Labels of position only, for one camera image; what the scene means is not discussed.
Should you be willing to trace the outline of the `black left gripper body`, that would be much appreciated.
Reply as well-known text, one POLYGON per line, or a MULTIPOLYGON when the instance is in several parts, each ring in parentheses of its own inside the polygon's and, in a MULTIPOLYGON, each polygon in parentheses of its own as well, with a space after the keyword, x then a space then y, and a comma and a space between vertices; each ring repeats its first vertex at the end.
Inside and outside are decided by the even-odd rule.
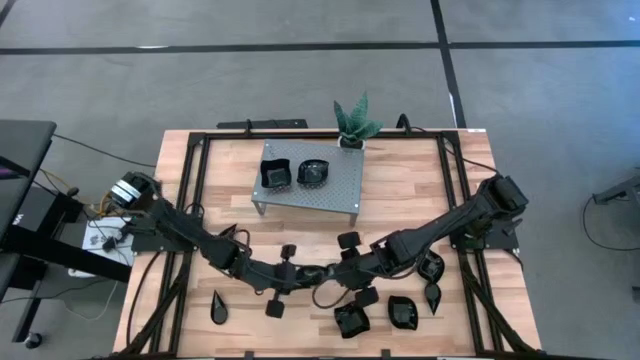
POLYGON ((293 244, 283 245, 280 257, 282 261, 277 264, 259 262, 257 274, 263 278, 263 284, 257 290, 262 295, 266 289, 273 289, 274 295, 267 302, 265 314, 268 317, 280 319, 283 316, 285 305, 280 300, 281 295, 287 295, 297 285, 296 268, 290 262, 290 258, 296 253, 297 247, 293 244))

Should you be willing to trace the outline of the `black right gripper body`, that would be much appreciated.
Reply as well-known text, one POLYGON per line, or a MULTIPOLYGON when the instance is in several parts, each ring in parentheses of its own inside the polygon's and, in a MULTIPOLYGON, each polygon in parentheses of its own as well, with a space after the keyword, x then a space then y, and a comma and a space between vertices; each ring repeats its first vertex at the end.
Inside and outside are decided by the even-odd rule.
POLYGON ((389 255, 384 250, 390 236, 385 236, 370 245, 371 251, 361 254, 357 247, 361 244, 358 232, 347 232, 338 236, 338 244, 342 249, 341 261, 338 264, 352 267, 350 273, 338 274, 338 277, 349 277, 352 284, 348 290, 355 292, 355 302, 365 308, 379 301, 379 294, 372 282, 376 277, 389 274, 389 255))

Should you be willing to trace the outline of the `black wavy square mini plate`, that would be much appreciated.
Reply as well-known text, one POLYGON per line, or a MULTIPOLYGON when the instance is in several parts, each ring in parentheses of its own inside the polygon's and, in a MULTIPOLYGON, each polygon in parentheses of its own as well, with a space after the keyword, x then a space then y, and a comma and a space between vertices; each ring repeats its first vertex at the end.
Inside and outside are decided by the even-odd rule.
POLYGON ((364 308, 350 302, 334 309, 334 318, 343 339, 354 338, 370 330, 370 320, 364 308))

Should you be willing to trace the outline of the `grey perforated metal riser shelf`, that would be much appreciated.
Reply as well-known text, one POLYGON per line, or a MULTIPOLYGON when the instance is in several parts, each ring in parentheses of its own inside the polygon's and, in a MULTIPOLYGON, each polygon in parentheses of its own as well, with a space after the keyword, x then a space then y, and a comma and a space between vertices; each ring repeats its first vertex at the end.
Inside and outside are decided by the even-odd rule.
POLYGON ((364 152, 358 149, 340 148, 291 140, 267 139, 264 141, 258 174, 252 190, 251 202, 263 216, 269 205, 329 211, 348 214, 354 225, 360 211, 364 152), (289 186, 263 188, 260 164, 262 160, 286 158, 290 160, 292 181, 289 186), (309 159, 329 162, 329 176, 323 186, 303 187, 296 181, 299 165, 309 159))

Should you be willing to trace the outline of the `green potted plant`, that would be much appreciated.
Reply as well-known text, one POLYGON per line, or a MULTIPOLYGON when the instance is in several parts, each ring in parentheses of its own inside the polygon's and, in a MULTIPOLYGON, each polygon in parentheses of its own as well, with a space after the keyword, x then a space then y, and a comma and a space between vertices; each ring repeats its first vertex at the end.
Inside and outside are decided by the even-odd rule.
POLYGON ((348 114, 337 102, 333 102, 334 115, 339 129, 339 136, 349 145, 364 142, 377 135, 383 128, 383 123, 368 117, 369 101, 364 92, 356 102, 351 113, 348 114))

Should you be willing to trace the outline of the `black power strip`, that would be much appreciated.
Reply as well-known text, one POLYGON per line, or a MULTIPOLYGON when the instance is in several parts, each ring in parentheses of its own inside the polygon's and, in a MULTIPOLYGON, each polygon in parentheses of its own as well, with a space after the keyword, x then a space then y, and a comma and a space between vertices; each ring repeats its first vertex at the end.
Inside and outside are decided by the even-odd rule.
POLYGON ((267 119, 236 122, 219 122, 217 129, 307 129, 308 124, 305 119, 267 119))

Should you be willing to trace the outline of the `white printed box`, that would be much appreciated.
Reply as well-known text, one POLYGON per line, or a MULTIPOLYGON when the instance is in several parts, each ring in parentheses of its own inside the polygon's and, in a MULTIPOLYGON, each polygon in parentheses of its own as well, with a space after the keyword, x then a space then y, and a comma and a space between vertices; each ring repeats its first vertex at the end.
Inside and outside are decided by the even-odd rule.
POLYGON ((82 249, 125 265, 133 263, 133 235, 123 234, 127 218, 104 217, 89 220, 82 249))

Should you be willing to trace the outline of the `grey metal stand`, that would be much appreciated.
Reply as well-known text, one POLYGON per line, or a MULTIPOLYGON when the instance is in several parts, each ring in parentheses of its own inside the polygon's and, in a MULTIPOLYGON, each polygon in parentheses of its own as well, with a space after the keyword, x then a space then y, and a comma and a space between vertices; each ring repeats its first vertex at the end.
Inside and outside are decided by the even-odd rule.
POLYGON ((592 199, 598 205, 608 204, 612 200, 622 198, 640 207, 640 174, 592 195, 592 199))

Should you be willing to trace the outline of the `black desk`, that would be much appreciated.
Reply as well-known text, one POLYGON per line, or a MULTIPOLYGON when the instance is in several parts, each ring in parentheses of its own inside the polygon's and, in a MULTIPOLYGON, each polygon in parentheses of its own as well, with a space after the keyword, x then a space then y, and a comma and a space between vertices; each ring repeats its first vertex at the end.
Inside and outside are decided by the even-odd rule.
POLYGON ((37 293, 49 263, 122 283, 129 281, 131 273, 125 264, 15 223, 55 130, 51 121, 0 119, 0 301, 18 269, 28 274, 15 285, 31 291, 12 338, 14 343, 23 344, 33 332, 31 325, 42 301, 37 293))

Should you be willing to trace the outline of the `black table frame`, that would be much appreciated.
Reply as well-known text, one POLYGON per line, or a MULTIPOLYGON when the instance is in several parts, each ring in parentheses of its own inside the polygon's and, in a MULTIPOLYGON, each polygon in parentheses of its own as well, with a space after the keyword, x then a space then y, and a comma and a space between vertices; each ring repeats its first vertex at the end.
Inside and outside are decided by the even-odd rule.
MULTIPOLYGON (((178 210, 199 214, 212 234, 236 224, 247 230, 252 258, 282 261, 281 248, 297 247, 295 265, 326 267, 341 261, 338 236, 358 232, 361 254, 396 230, 418 228, 463 205, 481 181, 499 173, 466 166, 466 158, 490 156, 486 136, 470 130, 385 129, 364 150, 360 211, 348 214, 269 205, 263 216, 251 202, 264 141, 267 139, 335 145, 334 130, 168 131, 155 175, 162 196, 178 210)), ((441 301, 435 315, 427 304, 427 284, 417 266, 399 280, 377 277, 379 301, 364 308, 371 328, 343 339, 334 309, 355 302, 355 292, 328 282, 280 296, 283 316, 268 317, 274 291, 258 295, 250 285, 211 267, 198 250, 173 251, 156 243, 137 251, 114 345, 106 360, 187 358, 315 360, 393 359, 400 356, 471 355, 490 359, 531 359, 539 340, 520 267, 502 252, 485 247, 496 233, 511 233, 520 219, 496 221, 481 236, 469 228, 434 243, 445 271, 437 282, 441 301), (223 325, 210 317, 214 291, 229 316, 223 325), (390 296, 413 300, 418 328, 404 330, 389 320, 390 296)))

